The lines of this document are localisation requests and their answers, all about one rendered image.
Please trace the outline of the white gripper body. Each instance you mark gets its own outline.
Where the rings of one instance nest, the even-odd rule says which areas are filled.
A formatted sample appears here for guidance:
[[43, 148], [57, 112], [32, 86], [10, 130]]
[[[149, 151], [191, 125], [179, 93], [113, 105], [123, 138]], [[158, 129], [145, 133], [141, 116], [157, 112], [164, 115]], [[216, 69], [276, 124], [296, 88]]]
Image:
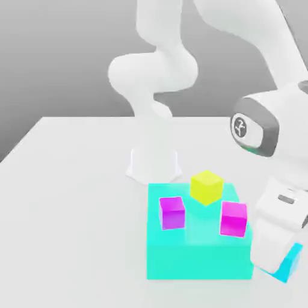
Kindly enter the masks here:
[[308, 211], [254, 213], [250, 259], [255, 266], [274, 274], [308, 224]]

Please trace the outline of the small cyan cube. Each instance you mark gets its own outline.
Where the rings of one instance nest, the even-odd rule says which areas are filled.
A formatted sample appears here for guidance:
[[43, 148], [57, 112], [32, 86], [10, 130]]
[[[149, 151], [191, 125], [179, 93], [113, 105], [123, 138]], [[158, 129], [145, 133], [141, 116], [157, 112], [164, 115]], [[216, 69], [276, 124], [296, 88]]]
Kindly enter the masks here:
[[296, 271], [301, 252], [303, 250], [303, 245], [296, 242], [293, 247], [290, 249], [283, 262], [280, 264], [278, 270], [275, 273], [269, 273], [264, 269], [259, 268], [261, 271], [267, 273], [268, 275], [274, 277], [275, 279], [281, 281], [282, 283], [287, 283], [289, 278]]

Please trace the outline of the small magenta cube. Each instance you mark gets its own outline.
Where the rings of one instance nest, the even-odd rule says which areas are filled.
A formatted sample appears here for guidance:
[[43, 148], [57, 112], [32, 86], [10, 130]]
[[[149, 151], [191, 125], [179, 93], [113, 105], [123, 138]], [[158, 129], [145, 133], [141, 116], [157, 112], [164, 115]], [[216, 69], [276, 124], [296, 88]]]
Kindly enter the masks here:
[[247, 205], [222, 201], [220, 235], [243, 238], [247, 228]]

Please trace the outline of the small yellow cube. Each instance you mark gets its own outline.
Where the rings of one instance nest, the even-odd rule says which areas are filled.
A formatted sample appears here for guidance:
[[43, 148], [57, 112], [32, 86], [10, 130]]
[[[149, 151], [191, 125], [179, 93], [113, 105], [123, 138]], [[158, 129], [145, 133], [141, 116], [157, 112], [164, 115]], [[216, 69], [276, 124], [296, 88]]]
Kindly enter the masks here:
[[191, 177], [190, 196], [208, 206], [222, 197], [224, 180], [209, 170]]

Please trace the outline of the small purple cube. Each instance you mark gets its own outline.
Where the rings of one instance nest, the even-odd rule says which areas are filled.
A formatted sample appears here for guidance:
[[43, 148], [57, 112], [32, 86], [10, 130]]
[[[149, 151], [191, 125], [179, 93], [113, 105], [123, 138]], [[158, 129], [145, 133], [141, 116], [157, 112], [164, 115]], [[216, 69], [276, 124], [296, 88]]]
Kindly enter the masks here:
[[162, 230], [185, 227], [185, 206], [181, 196], [159, 199], [159, 220]]

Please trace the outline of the large turquoise box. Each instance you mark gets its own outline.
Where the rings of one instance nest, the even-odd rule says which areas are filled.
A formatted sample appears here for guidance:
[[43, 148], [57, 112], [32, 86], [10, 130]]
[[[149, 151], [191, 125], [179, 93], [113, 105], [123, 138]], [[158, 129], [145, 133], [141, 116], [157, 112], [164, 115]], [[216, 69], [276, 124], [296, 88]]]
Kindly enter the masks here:
[[[151, 183], [147, 202], [147, 278], [149, 280], [248, 280], [252, 230], [244, 237], [220, 235], [221, 201], [203, 206], [189, 195], [187, 183]], [[163, 230], [159, 199], [181, 197], [185, 228]]]

